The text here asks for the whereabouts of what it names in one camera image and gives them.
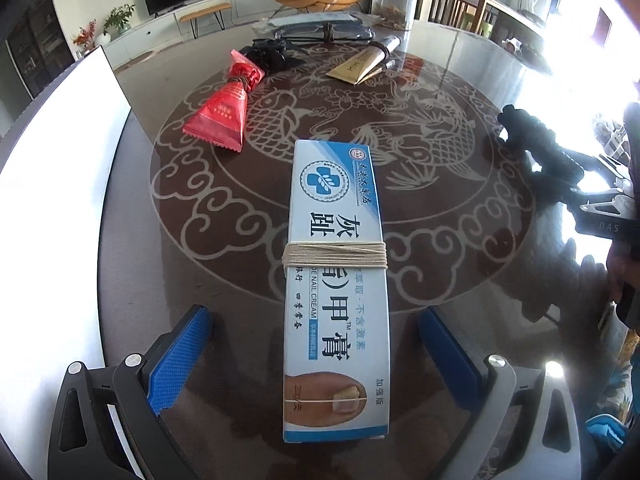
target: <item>plastic container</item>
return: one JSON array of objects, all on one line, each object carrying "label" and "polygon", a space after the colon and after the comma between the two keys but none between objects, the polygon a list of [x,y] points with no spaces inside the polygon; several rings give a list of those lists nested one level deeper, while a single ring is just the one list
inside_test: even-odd
[{"label": "plastic container", "polygon": [[393,30],[411,30],[418,0],[373,0],[371,13],[382,20],[380,25]]}]

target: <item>red candy wrapper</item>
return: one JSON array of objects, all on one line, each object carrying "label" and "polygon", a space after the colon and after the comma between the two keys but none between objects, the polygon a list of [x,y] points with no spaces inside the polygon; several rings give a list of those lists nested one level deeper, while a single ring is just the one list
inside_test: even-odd
[{"label": "red candy wrapper", "polygon": [[187,135],[239,152],[242,150],[248,93],[264,72],[236,50],[227,83],[182,128]]}]

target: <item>vase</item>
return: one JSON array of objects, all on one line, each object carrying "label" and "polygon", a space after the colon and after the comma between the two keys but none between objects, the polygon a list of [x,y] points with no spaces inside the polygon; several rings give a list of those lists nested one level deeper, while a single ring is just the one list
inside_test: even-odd
[{"label": "vase", "polygon": [[95,38],[95,46],[107,46],[111,42],[111,35],[108,32],[103,32],[100,36]]}]

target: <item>medicine box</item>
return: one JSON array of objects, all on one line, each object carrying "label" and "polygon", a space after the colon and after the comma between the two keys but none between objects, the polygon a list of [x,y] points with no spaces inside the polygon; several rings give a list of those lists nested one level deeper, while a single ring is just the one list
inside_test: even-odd
[{"label": "medicine box", "polygon": [[[381,242],[369,148],[298,140],[289,242]],[[389,423],[385,269],[288,267],[284,440],[382,436]]]}]

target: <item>flower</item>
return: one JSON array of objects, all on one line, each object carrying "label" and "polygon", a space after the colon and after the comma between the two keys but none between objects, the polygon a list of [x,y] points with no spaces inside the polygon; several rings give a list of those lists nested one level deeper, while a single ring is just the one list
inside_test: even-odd
[{"label": "flower", "polygon": [[74,44],[78,46],[84,46],[85,48],[89,48],[92,43],[92,39],[95,34],[95,20],[89,23],[89,30],[85,30],[84,28],[80,28],[80,32],[74,38]]}]

